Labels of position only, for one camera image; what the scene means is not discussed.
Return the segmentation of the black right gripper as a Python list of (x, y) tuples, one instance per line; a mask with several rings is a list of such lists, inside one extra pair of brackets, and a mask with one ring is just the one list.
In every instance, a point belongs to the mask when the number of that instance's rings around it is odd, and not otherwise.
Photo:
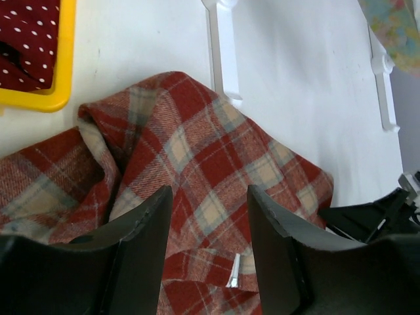
[(321, 209), (318, 216), (337, 235), (362, 243), (391, 234), (418, 234), (417, 207), (408, 203), (408, 196), (396, 188), (370, 203)]

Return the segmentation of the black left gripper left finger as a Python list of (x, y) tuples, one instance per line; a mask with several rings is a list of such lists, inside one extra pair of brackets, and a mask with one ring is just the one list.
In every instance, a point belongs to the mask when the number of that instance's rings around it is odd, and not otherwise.
[(1, 236), (2, 314), (155, 314), (173, 193), (69, 243)]

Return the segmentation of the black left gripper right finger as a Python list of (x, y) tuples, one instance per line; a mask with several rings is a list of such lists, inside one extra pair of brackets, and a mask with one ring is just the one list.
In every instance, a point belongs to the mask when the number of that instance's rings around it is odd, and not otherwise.
[(419, 237), (369, 244), (327, 232), (247, 189), (264, 314), (418, 314)]

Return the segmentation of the red plaid skirt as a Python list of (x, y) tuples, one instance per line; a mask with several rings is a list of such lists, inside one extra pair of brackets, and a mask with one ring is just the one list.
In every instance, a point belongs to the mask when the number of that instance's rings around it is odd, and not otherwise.
[(1, 232), (68, 242), (173, 191), (158, 314), (260, 314), (247, 188), (316, 226), (333, 178), (182, 72), (79, 107), (77, 126), (1, 159)]

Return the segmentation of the pastel floral skirt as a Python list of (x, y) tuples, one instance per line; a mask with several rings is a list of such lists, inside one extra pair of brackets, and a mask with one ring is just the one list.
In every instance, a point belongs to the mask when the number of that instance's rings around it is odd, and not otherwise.
[(371, 30), (395, 66), (419, 76), (419, 2), (410, 0), (360, 1)]

